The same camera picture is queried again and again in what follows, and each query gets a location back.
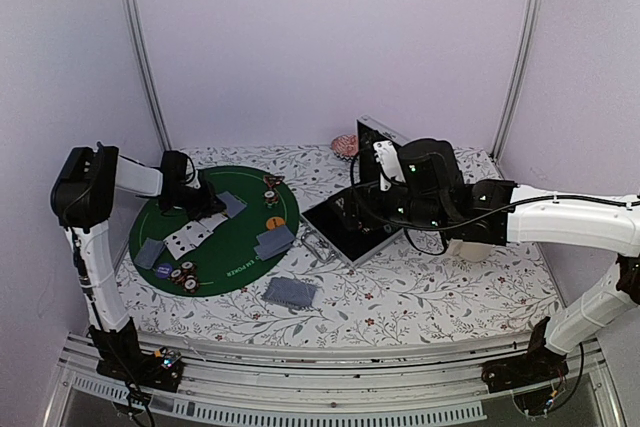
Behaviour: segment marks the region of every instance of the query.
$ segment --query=playing card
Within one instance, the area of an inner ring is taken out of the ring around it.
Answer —
[[[196,222],[195,220],[192,220],[180,230],[186,234],[189,242],[196,247],[198,247],[212,234],[212,232],[209,232],[204,225],[200,222]]]
[[[256,251],[256,255],[260,257],[260,260],[267,260],[271,257],[275,257],[278,254],[286,252],[291,248],[291,243],[274,248],[272,245],[256,245],[253,250]]]
[[[315,285],[300,280],[272,277],[262,299],[291,309],[309,309],[317,290]]]
[[[198,222],[207,229],[210,233],[213,233],[221,223],[227,220],[228,217],[223,214],[213,214],[211,217],[207,217],[206,219],[200,219]]]
[[[233,219],[247,207],[247,204],[238,200],[231,192],[223,192],[218,195],[218,198],[227,206],[227,215],[230,219]]]
[[[260,245],[270,246],[272,249],[277,249],[283,245],[290,244],[295,238],[296,236],[291,233],[289,227],[286,225],[282,225],[273,230],[268,230],[256,237]]]
[[[196,248],[196,246],[192,245],[189,241],[184,227],[175,231],[173,234],[169,234],[163,242],[176,260]]]

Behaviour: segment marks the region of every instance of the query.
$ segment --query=open case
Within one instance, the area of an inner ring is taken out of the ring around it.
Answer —
[[[409,139],[369,116],[362,116],[358,119],[357,132],[358,151],[360,152],[358,156],[360,182],[378,181],[380,171],[373,149],[367,147],[382,140],[390,140],[395,147],[401,147],[407,144]],[[312,232],[333,250],[331,258],[337,256],[346,264],[356,266],[370,259],[393,242],[400,235],[400,230],[391,226],[368,232],[347,230],[336,212],[337,209],[332,205],[344,202],[343,193],[344,191],[341,191],[303,212],[302,218],[311,227]]]

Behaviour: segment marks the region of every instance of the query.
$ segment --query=white wall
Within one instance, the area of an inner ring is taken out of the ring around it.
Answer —
[[[370,113],[489,148],[526,0],[139,0],[178,147],[329,143]]]
[[[70,149],[101,140],[157,162],[120,0],[0,0],[0,425],[33,427],[85,307],[49,192]],[[137,201],[113,216],[113,250]]]
[[[543,0],[502,166],[549,189],[640,190],[640,0]],[[569,301],[591,287],[612,253],[545,246]],[[599,336],[629,425],[640,419],[640,312]]]

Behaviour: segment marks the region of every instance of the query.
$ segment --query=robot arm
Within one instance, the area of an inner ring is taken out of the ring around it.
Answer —
[[[443,240],[556,242],[618,254],[580,299],[534,327],[525,355],[485,364],[483,380],[491,391],[566,373],[569,352],[640,304],[638,196],[561,194],[501,180],[465,185],[449,144],[422,139],[397,152],[391,142],[377,142],[373,148],[381,167],[380,187],[369,195],[374,201],[362,206],[364,218],[441,232]]]
[[[183,209],[190,220],[221,212],[225,205],[181,152],[165,152],[155,169],[120,156],[117,147],[101,144],[95,152],[88,147],[73,149],[51,193],[51,207],[71,246],[89,310],[89,332],[100,352],[98,373],[137,387],[175,392],[182,375],[179,354],[140,350],[133,320],[118,292],[108,238],[116,188],[157,198],[163,211]]]

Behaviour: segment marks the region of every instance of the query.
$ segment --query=table surface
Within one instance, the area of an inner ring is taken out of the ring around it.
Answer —
[[[285,176],[300,210],[349,184],[348,164],[328,146],[185,149],[198,168],[246,165]],[[467,182],[498,178],[488,155],[456,149]],[[304,232],[301,228],[298,237]],[[435,235],[414,234],[427,250]],[[297,312],[267,304],[272,276],[318,286],[314,308]],[[139,329],[187,338],[298,347],[354,347],[452,342],[530,329],[559,308],[547,266],[533,244],[495,247],[483,262],[430,257],[404,238],[349,268],[319,264],[298,240],[269,274],[243,289],[208,298],[166,294],[148,284],[127,254],[120,293]]]
[[[237,165],[212,167],[201,171],[217,192],[229,192],[244,202],[245,208],[236,217],[217,226],[215,233],[200,246],[176,260],[166,249],[156,265],[169,264],[173,269],[183,262],[193,262],[200,282],[197,292],[189,294],[169,279],[160,279],[155,270],[137,269],[141,277],[166,294],[184,297],[209,297],[240,289],[255,282],[282,259],[279,254],[266,260],[256,256],[257,236],[267,230],[267,221],[274,216],[286,222],[293,234],[298,232],[300,212],[294,194],[286,184],[276,187],[280,201],[268,208],[264,204],[268,172]],[[177,209],[160,212],[158,202],[149,200],[136,219],[129,235],[129,255],[136,258],[147,238],[162,240],[182,229],[189,219]]]

